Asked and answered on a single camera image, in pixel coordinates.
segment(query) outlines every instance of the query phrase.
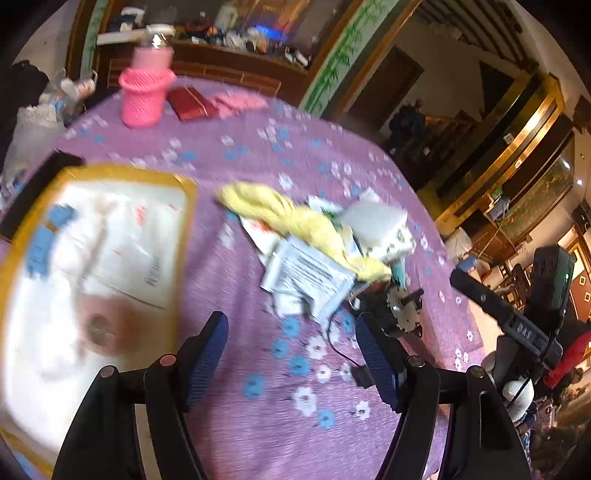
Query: pink container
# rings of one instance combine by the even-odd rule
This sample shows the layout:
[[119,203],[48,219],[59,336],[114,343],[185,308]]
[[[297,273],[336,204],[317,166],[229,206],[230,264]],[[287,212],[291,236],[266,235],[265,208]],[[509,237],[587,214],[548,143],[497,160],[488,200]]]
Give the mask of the pink container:
[[136,47],[131,59],[133,69],[167,70],[173,61],[174,50],[168,48]]
[[128,127],[150,127],[160,120],[166,88],[177,76],[172,70],[125,69],[119,84],[125,91],[121,119]]

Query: red jacket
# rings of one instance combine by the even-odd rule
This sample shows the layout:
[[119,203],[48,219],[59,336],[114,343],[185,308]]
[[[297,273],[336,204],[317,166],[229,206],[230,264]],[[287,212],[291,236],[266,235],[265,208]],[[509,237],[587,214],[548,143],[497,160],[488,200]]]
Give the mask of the red jacket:
[[589,342],[591,330],[582,334],[566,349],[556,368],[544,376],[544,383],[548,388],[554,388],[563,376],[583,361]]

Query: door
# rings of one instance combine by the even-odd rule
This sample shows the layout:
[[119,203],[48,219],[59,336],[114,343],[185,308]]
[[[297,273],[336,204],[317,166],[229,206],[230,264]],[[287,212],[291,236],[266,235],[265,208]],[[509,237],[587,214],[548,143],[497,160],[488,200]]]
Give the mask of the door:
[[423,71],[416,61],[393,47],[355,100],[349,114],[379,130]]

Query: table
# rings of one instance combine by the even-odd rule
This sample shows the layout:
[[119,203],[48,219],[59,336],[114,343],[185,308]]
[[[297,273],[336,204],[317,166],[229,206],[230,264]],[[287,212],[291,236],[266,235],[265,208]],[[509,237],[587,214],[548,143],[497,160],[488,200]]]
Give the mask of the table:
[[[237,90],[177,81],[185,83],[205,96]],[[453,264],[418,197],[376,145],[278,99],[270,99],[266,110],[186,123],[167,105],[160,124],[150,129],[125,127],[121,105],[116,93],[78,119],[55,146],[89,164],[131,163],[199,184],[178,344],[197,334],[212,311],[228,316],[228,345],[206,400],[187,416],[210,477],[373,479],[398,416],[381,403],[375,387],[356,388],[347,363],[327,345],[310,355],[309,343],[320,336],[316,323],[273,314],[270,295],[259,287],[263,266],[255,248],[214,192],[230,181],[254,181],[296,202],[315,194],[346,206],[371,187],[384,202],[408,210],[417,247],[407,259],[407,283],[425,295],[422,341],[404,343],[438,367],[465,371],[480,363],[482,340],[467,298],[449,284]],[[335,322],[337,348],[362,362],[353,317],[341,309]],[[426,476],[439,469],[446,431],[442,411]]]

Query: screw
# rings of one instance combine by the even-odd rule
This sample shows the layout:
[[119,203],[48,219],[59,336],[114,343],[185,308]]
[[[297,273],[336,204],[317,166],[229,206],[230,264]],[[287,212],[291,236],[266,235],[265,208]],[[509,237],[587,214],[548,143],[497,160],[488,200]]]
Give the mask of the screw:
[[111,375],[115,373],[115,367],[112,365],[107,365],[100,369],[100,376],[103,378],[109,378]]
[[470,370],[470,373],[472,375],[474,375],[476,378],[484,378],[484,376],[486,375],[486,371],[482,367],[479,367],[478,365],[474,365],[473,367],[470,367],[469,370]]
[[160,359],[160,365],[162,365],[163,367],[170,367],[170,365],[174,365],[176,361],[177,358],[174,355],[164,355]]
[[425,366],[425,360],[418,355],[411,355],[408,357],[408,363],[411,364],[413,367],[421,368]]

